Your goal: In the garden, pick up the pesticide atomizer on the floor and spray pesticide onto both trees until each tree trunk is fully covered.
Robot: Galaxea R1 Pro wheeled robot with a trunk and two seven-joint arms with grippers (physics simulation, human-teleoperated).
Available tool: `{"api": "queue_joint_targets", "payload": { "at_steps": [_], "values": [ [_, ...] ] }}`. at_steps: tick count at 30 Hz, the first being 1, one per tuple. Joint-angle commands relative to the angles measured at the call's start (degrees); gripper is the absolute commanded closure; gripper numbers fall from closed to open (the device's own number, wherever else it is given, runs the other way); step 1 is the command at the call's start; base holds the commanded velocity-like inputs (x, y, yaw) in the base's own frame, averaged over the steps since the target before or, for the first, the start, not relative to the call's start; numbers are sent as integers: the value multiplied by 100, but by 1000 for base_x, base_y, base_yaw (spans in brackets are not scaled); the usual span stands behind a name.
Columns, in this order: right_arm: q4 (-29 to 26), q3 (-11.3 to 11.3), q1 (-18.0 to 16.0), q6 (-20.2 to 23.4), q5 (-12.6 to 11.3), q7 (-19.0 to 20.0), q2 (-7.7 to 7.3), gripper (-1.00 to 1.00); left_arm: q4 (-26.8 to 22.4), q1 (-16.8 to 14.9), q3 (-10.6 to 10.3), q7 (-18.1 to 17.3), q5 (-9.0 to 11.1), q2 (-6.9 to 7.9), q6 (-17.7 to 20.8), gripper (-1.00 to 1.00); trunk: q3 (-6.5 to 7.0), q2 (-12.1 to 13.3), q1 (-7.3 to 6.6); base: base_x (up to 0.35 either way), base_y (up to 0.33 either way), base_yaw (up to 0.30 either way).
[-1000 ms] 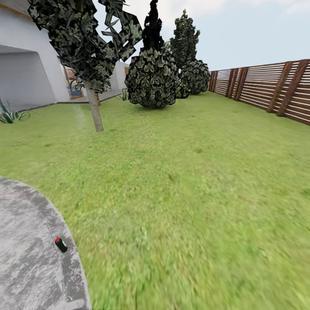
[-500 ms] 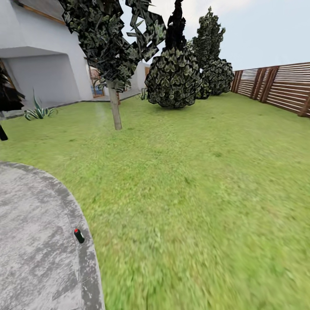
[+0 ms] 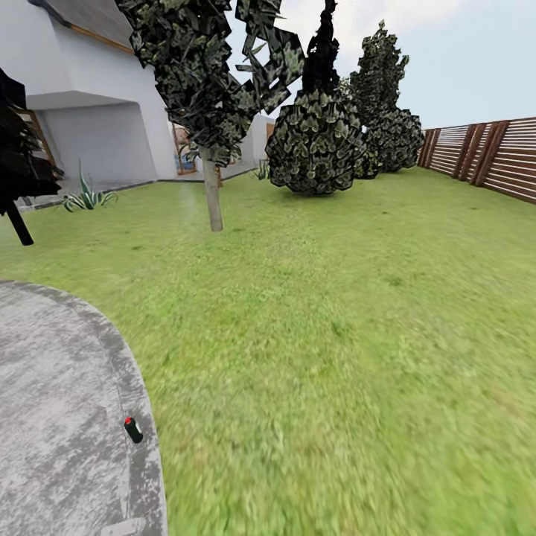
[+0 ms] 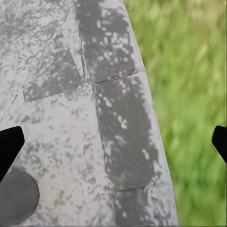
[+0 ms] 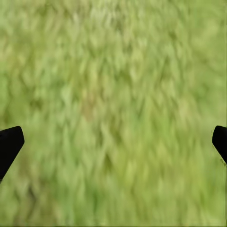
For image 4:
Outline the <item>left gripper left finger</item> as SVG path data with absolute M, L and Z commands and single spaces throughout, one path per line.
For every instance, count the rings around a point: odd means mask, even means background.
M 0 131 L 0 182 L 25 143 L 22 128 L 11 127 Z

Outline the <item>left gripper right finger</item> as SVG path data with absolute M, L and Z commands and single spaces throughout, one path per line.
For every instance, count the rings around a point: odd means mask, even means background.
M 216 126 L 213 132 L 212 143 L 227 163 L 227 128 Z

